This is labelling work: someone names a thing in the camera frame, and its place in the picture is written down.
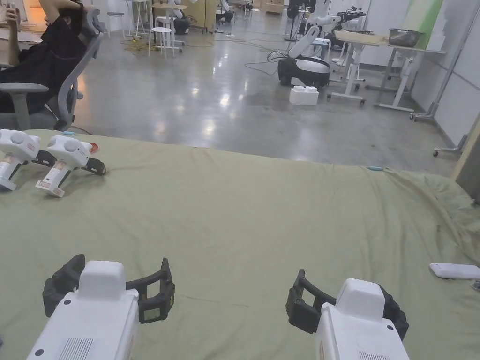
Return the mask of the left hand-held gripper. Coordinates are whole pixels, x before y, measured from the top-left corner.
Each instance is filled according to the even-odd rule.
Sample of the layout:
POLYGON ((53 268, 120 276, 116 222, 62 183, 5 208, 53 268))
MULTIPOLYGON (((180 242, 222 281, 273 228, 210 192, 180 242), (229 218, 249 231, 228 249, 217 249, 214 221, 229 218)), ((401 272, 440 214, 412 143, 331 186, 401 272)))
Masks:
POLYGON ((126 281, 119 262, 75 255, 45 281, 48 318, 29 360, 130 360, 139 323, 166 320, 175 284, 167 258, 156 273, 126 281), (147 297, 147 287, 159 292, 147 297))

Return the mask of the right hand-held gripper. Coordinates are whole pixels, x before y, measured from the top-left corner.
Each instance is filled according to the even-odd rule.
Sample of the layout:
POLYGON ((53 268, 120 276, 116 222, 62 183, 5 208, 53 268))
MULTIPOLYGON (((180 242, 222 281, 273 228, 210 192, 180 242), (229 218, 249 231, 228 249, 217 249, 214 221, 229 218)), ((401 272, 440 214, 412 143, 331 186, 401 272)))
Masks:
POLYGON ((409 328, 393 296, 376 283, 348 278, 337 299, 307 280, 300 269, 288 291, 285 310, 291 325, 315 333, 317 360, 407 360, 409 328), (313 305, 303 300, 307 291, 313 305))

